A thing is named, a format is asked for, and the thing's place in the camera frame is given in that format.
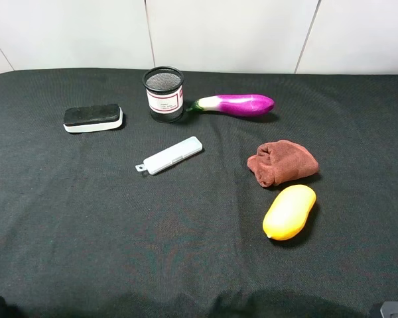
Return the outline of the grey robot base right corner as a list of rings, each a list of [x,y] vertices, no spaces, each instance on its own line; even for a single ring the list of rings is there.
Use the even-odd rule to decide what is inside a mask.
[[[398,318],[398,301],[385,301],[377,304],[370,311],[373,318]]]

